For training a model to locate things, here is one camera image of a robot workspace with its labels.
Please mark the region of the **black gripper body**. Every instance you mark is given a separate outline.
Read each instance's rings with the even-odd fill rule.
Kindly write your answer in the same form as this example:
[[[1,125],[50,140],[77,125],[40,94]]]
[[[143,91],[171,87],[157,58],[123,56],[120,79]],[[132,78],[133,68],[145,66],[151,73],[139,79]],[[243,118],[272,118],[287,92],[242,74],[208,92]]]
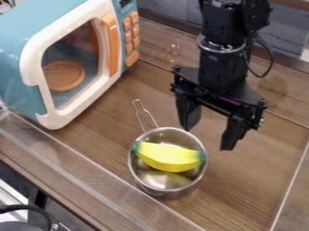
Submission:
[[[173,66],[171,91],[192,97],[199,105],[230,118],[242,117],[248,130],[256,129],[266,109],[263,97],[247,84],[251,45],[214,46],[200,44],[198,67]]]

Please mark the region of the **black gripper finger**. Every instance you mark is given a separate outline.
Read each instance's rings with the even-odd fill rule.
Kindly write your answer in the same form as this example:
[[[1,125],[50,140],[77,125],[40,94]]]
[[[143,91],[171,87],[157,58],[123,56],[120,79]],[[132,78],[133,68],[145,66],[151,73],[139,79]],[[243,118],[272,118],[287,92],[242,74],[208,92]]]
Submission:
[[[186,131],[190,131],[198,124],[202,116],[202,106],[192,97],[175,94],[179,124]]]
[[[220,137],[220,147],[222,151],[231,151],[235,147],[236,142],[242,139],[248,130],[247,121],[232,115],[227,121],[227,128]]]

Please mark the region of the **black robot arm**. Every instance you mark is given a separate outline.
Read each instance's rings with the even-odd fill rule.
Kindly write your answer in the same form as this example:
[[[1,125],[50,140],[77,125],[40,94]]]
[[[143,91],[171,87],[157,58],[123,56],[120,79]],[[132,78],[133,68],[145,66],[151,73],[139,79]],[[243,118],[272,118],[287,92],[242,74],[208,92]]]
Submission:
[[[250,87],[252,44],[264,44],[258,31],[268,26],[268,0],[199,0],[203,28],[196,37],[199,66],[173,66],[171,90],[179,123],[191,130],[207,107],[228,118],[220,149],[230,151],[246,132],[258,129],[266,99]]]

